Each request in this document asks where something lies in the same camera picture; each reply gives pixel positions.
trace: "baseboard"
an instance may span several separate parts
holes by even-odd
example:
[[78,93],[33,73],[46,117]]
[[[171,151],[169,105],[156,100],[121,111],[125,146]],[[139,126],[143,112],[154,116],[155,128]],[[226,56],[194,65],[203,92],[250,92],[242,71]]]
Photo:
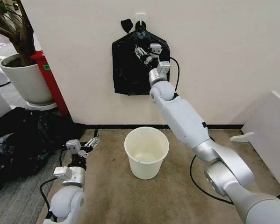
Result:
[[[168,125],[84,125],[85,129],[135,129],[137,127],[169,129]],[[244,125],[207,125],[208,129],[241,129]]]

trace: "white wall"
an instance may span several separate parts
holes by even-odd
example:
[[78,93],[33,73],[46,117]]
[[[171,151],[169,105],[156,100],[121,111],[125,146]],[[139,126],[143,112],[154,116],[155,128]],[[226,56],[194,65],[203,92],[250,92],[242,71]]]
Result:
[[280,93],[280,0],[22,1],[76,122],[164,124],[148,96],[114,93],[111,45],[136,12],[167,40],[178,93],[207,123],[242,124]]

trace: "beige carpet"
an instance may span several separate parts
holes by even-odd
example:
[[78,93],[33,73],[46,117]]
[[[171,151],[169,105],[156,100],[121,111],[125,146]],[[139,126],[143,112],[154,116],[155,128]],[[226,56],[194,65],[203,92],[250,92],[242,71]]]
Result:
[[[79,216],[79,224],[240,224],[233,205],[216,201],[200,192],[189,177],[193,152],[180,144],[170,130],[162,130],[170,143],[159,174],[151,180],[140,180],[132,174],[124,151],[124,139],[131,130],[99,130],[101,142],[87,159],[86,203]],[[257,184],[249,190],[273,195],[280,186],[249,143],[234,143],[229,137],[240,130],[210,130],[219,144],[228,146],[244,159],[255,174]],[[81,141],[89,140],[92,130]],[[69,161],[68,155],[64,164]],[[206,191],[218,196],[207,183],[203,162],[196,160],[193,176]],[[61,187],[57,180],[49,193]],[[45,218],[43,208],[38,224]]]

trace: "bucket rim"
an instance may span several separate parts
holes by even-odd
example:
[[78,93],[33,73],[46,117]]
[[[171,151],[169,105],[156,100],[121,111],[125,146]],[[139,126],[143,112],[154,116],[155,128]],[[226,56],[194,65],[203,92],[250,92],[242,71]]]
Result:
[[[159,133],[161,133],[161,134],[165,137],[165,139],[166,139],[166,144],[167,144],[167,149],[166,149],[165,154],[164,154],[160,159],[158,159],[158,160],[156,160],[156,161],[154,161],[154,162],[143,162],[143,161],[139,161],[139,160],[135,159],[133,156],[131,156],[130,153],[126,150],[126,139],[128,138],[128,136],[129,136],[130,134],[132,134],[133,132],[135,132],[135,131],[137,131],[137,130],[139,130],[139,129],[153,129],[153,130],[157,130]],[[141,163],[141,164],[154,164],[154,163],[157,163],[157,162],[162,161],[162,160],[168,155],[169,147],[170,147],[170,145],[169,145],[169,140],[168,140],[167,136],[166,136],[164,133],[162,133],[160,130],[158,130],[158,129],[154,128],[154,127],[147,127],[147,126],[138,127],[138,128],[136,128],[136,129],[132,130],[131,132],[129,132],[128,135],[125,137],[125,140],[124,140],[124,150],[125,150],[126,154],[127,154],[133,161],[138,162],[138,163]]]

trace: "green label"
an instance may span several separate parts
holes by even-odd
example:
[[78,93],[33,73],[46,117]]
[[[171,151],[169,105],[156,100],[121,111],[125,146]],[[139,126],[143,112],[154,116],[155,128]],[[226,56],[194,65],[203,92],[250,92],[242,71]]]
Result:
[[50,71],[50,66],[48,64],[43,65],[44,70]]

